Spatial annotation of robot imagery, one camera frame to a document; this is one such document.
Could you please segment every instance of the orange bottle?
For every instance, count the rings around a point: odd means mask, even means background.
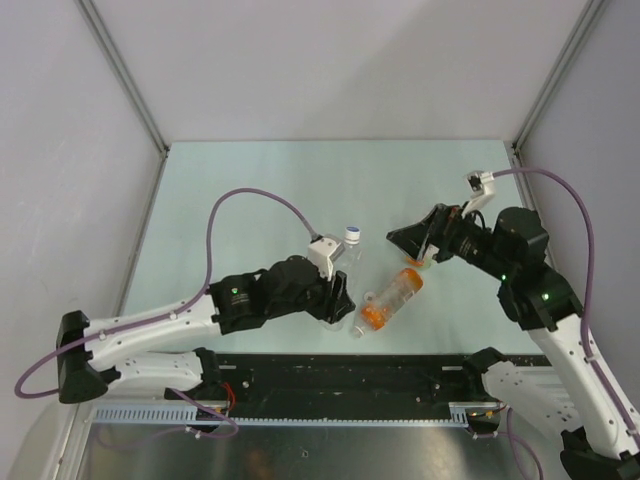
[[[422,278],[414,269],[405,268],[399,272],[382,292],[362,307],[354,321],[352,334],[360,338],[367,332],[380,330],[422,285]]]

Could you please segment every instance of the white wall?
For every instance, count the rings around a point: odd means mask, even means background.
[[[593,331],[620,383],[640,405],[640,2],[617,0],[525,145],[527,165],[570,181],[593,217],[596,276]],[[586,236],[577,207],[561,188],[534,182],[563,273],[582,292]]]
[[[113,313],[159,157],[71,0],[3,2],[0,64],[0,478],[7,478],[26,431],[52,401],[18,400],[13,385],[53,349],[65,312]],[[54,372],[47,366],[28,389],[55,387]],[[30,460],[42,453],[31,451]]]
[[[499,138],[586,0],[97,0],[169,141]]]

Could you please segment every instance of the white table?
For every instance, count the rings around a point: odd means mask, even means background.
[[[424,217],[435,203],[461,204],[470,195],[463,175],[509,167],[500,141],[309,141],[175,143],[144,238],[126,313],[191,296],[205,273],[205,229],[223,193],[256,187],[296,205],[320,233],[362,230],[363,277],[356,300],[406,267],[386,233]],[[512,178],[497,180],[484,210],[520,205]],[[214,225],[212,281],[269,268],[305,255],[306,230],[286,208],[256,195],[236,196]],[[498,282],[460,259],[423,274],[425,285],[383,330],[355,340],[301,313],[259,329],[207,341],[217,352],[443,354],[494,346],[504,353],[540,353],[502,312]],[[190,345],[176,345],[176,349]]]

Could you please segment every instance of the plastic bottle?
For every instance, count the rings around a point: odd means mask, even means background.
[[[354,321],[352,335],[360,338],[368,332],[380,330],[422,285],[422,278],[414,269],[405,268],[399,272],[382,292],[362,307]]]
[[[341,270],[347,274],[347,293],[351,300],[357,302],[356,287],[360,276],[360,259],[362,258],[362,247],[360,245],[360,229],[358,227],[347,227],[342,239],[344,252],[338,257],[334,265],[336,270]],[[346,323],[350,323],[354,314],[345,315],[339,322],[329,325],[321,322],[328,330],[337,332],[342,330]]]

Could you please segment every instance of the white bottle cap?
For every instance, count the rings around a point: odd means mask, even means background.
[[[344,241],[349,245],[360,243],[360,229],[358,227],[347,227],[344,231]]]

